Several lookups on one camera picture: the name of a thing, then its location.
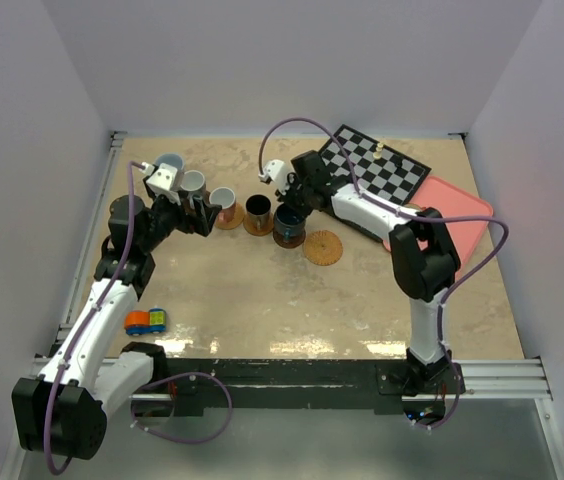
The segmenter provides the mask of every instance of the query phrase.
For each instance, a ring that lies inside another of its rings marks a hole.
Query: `colorful toy vehicle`
[[[148,312],[134,310],[124,321],[127,335],[144,335],[145,333],[162,333],[166,330],[166,312],[161,308],[152,308]]]

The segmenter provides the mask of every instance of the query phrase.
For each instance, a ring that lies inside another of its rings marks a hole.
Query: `round woven coaster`
[[[306,232],[302,232],[302,235],[298,235],[297,237],[293,237],[289,239],[288,242],[284,241],[284,236],[280,235],[278,232],[273,230],[273,240],[282,248],[296,248],[299,247],[304,243],[304,239],[306,238]]]
[[[258,230],[255,228],[255,225],[251,222],[248,215],[244,216],[244,229],[249,232],[251,235],[255,235],[256,237],[263,237],[264,235],[268,235],[273,230],[273,215],[269,216],[269,223],[262,230]]]
[[[233,220],[224,223],[216,220],[215,227],[219,228],[220,230],[233,230],[242,223],[242,220],[244,220],[244,207],[238,203],[235,207],[235,215],[233,215]]]
[[[342,252],[342,242],[328,230],[313,232],[304,241],[304,255],[316,265],[333,265],[342,257]]]

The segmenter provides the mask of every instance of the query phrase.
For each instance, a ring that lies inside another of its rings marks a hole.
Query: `gray floor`
[[[224,410],[169,419],[178,435],[208,433]],[[556,478],[533,401],[464,401],[431,434],[404,417],[365,411],[237,410],[215,441],[176,445],[130,429],[128,407],[109,426],[90,461],[74,461],[65,480],[481,479]],[[41,454],[27,454],[21,480],[50,479]]]

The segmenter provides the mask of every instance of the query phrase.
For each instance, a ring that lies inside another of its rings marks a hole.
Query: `cable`
[[[60,382],[62,381],[62,376],[66,371],[68,362],[69,360],[71,360],[71,354],[73,353],[73,350],[75,349],[77,343],[80,341],[82,334],[89,326],[89,323],[91,323],[91,320],[93,319],[95,314],[100,310],[102,303],[104,302],[104,299],[111,291],[111,288],[113,288],[113,284],[122,273],[122,270],[124,270],[126,260],[129,257],[129,251],[131,250],[131,241],[133,239],[133,227],[134,227],[134,219],[135,219],[135,213],[133,211],[133,207],[134,207],[133,167],[142,168],[142,165],[140,165],[137,162],[129,162],[127,165],[127,183],[129,188],[129,220],[128,220],[129,226],[126,231],[126,241],[124,243],[124,250],[122,251],[122,256],[120,257],[118,266],[115,269],[113,276],[109,280],[109,283],[106,285],[106,287],[102,291],[102,294],[98,297],[93,307],[91,307],[89,313],[87,313],[86,317],[84,318],[84,321],[80,323],[80,326],[75,331],[75,335],[73,335],[71,341],[66,347],[64,355],[62,356],[62,360],[60,361],[60,364],[58,366],[58,372],[55,375],[53,384],[51,385],[49,400],[47,401],[46,404],[46,412],[44,415],[44,433],[43,433],[44,457],[46,459],[46,465],[49,469],[49,472],[51,472],[53,475],[60,475],[61,473],[63,473],[66,470],[66,468],[69,466],[69,463],[71,463],[71,459],[72,459],[72,457],[67,457],[64,463],[62,464],[62,466],[58,468],[55,466],[55,463],[53,463],[53,457],[51,455],[51,422],[53,419],[53,407],[55,406],[55,397],[58,393],[58,388],[60,386]]]
[[[331,141],[333,143],[335,143],[335,145],[337,145],[337,147],[340,149],[340,152],[342,153],[342,156],[344,156],[344,159],[346,160],[346,163],[349,167],[349,171],[351,172],[351,180],[353,181],[353,188],[355,189],[357,194],[360,195],[360,197],[362,197],[366,201],[372,203],[373,205],[375,205],[377,207],[380,207],[380,208],[382,208],[382,209],[384,209],[384,210],[386,210],[386,211],[388,211],[388,212],[390,212],[390,213],[392,213],[392,214],[394,214],[398,217],[402,217],[402,218],[405,218],[405,219],[408,219],[408,220],[414,220],[416,222],[421,222],[421,223],[488,222],[488,223],[495,223],[495,224],[499,225],[500,227],[502,227],[502,237],[500,237],[500,240],[495,245],[493,250],[486,257],[484,257],[482,259],[482,261],[480,261],[480,263],[478,263],[475,267],[473,267],[471,270],[469,270],[457,282],[455,282],[453,285],[451,285],[451,287],[449,287],[449,289],[444,293],[444,295],[442,295],[442,298],[440,299],[440,304],[438,305],[438,311],[437,311],[438,344],[442,348],[442,351],[444,352],[444,356],[445,356],[447,362],[449,362],[449,364],[451,366],[451,371],[452,371],[453,377],[456,381],[455,398],[453,400],[453,404],[451,405],[451,408],[449,409],[449,412],[444,416],[444,418],[440,419],[439,421],[437,421],[433,425],[428,425],[428,426],[425,427],[429,430],[433,429],[433,428],[438,428],[438,427],[444,425],[453,416],[453,414],[455,413],[455,410],[457,408],[459,399],[460,399],[460,381],[461,381],[460,372],[459,372],[457,366],[452,362],[451,355],[449,354],[449,351],[446,348],[446,345],[444,344],[444,338],[443,338],[443,329],[444,329],[443,318],[444,318],[444,308],[446,306],[446,302],[449,299],[449,297],[451,296],[451,294],[453,292],[455,292],[460,285],[462,285],[469,278],[471,278],[473,275],[475,275],[479,270],[482,269],[482,267],[484,267],[487,263],[489,263],[489,261],[498,254],[498,252],[504,246],[504,243],[506,242],[507,238],[509,237],[509,226],[506,223],[504,223],[502,220],[499,220],[495,217],[488,217],[486,215],[471,215],[471,216],[449,217],[449,218],[419,217],[417,215],[410,215],[410,214],[403,212],[399,209],[395,209],[395,208],[391,207],[390,205],[388,205],[384,202],[381,202],[374,197],[367,195],[364,190],[360,190],[360,186],[358,185],[358,178],[357,178],[357,175],[355,174],[355,170],[353,168],[353,162],[349,158],[349,154],[344,149],[342,144],[338,141],[338,139],[335,137],[335,135],[333,135],[329,130],[327,130],[326,127],[324,127],[320,123],[316,122],[315,120],[311,120],[310,118],[305,118],[305,117],[287,118],[286,120],[282,120],[282,121],[276,123],[275,125],[273,125],[273,127],[271,127],[269,129],[269,131],[262,138],[262,143],[260,144],[260,152],[259,152],[259,155],[258,155],[258,168],[259,168],[260,174],[263,173],[262,157],[264,155],[264,147],[266,145],[267,140],[269,139],[269,137],[273,134],[273,132],[275,130],[280,128],[282,125],[285,125],[285,124],[291,123],[291,122],[309,123],[309,124],[319,128],[320,130],[322,130],[331,139]]]
[[[148,390],[151,388],[159,387],[160,385],[163,385],[165,383],[174,382],[175,380],[178,380],[180,378],[189,378],[191,376],[207,378],[215,382],[217,386],[222,389],[222,393],[224,393],[224,396],[226,397],[228,412],[220,428],[218,428],[211,435],[207,435],[206,437],[202,437],[202,438],[175,437],[173,435],[169,435],[168,433],[160,432],[158,430],[153,430],[152,428],[141,425],[138,418],[135,415],[133,406],[131,406],[131,418],[133,419],[133,424],[131,425],[131,427],[134,427],[136,424],[140,424],[140,428],[144,430],[146,433],[150,433],[151,435],[155,435],[156,437],[162,438],[164,440],[169,440],[170,442],[183,443],[185,445],[199,445],[201,443],[206,443],[213,440],[214,438],[219,437],[220,434],[224,432],[224,430],[226,430],[226,427],[229,426],[229,423],[231,423],[231,417],[233,416],[233,401],[231,400],[231,395],[229,394],[229,390],[226,388],[226,386],[220,380],[215,378],[213,375],[209,375],[208,373],[203,373],[203,372],[178,373],[177,375],[173,375],[163,380],[158,380],[157,382],[148,383],[140,387],[139,390]]]

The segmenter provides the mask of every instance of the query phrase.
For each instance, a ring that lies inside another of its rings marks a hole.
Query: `wall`
[[[11,389],[60,321],[105,141],[43,5],[0,1],[0,468]]]
[[[446,134],[471,126],[540,1],[44,3],[116,128],[248,134],[307,115]]]
[[[564,0],[543,2],[468,146],[481,193],[511,225],[502,273],[564,434]]]

